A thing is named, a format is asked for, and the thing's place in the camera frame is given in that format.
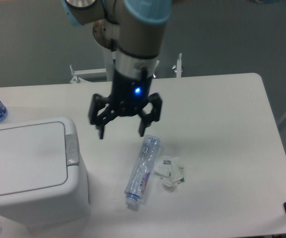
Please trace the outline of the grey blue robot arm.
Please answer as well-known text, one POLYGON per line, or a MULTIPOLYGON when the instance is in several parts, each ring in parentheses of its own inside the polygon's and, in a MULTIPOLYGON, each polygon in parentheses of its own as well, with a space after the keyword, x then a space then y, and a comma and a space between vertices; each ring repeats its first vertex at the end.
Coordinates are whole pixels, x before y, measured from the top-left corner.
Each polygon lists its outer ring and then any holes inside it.
POLYGON ((162 99, 149 91, 172 1, 64 0, 62 5, 73 25, 105 21, 106 39, 116 53, 111 93, 93 95, 90 124, 103 137, 106 124, 115 118, 140 116, 138 132, 144 135, 161 116, 162 99))

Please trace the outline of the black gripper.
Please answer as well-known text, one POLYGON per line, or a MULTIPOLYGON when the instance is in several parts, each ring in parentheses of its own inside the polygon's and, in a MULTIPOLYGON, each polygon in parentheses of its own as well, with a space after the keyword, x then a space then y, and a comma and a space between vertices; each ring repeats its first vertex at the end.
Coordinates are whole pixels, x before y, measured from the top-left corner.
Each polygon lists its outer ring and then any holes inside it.
POLYGON ((160 120, 163 101, 159 93, 149 95, 151 82, 147 68, 139 69, 137 79, 114 70, 111 94, 108 97, 93 94, 88 113, 89 123, 96 127, 100 139, 104 138, 106 124, 116 117, 139 115, 141 122, 138 132, 141 137, 152 122, 160 120), (152 105, 152 109, 147 114, 144 108, 148 104, 152 105))

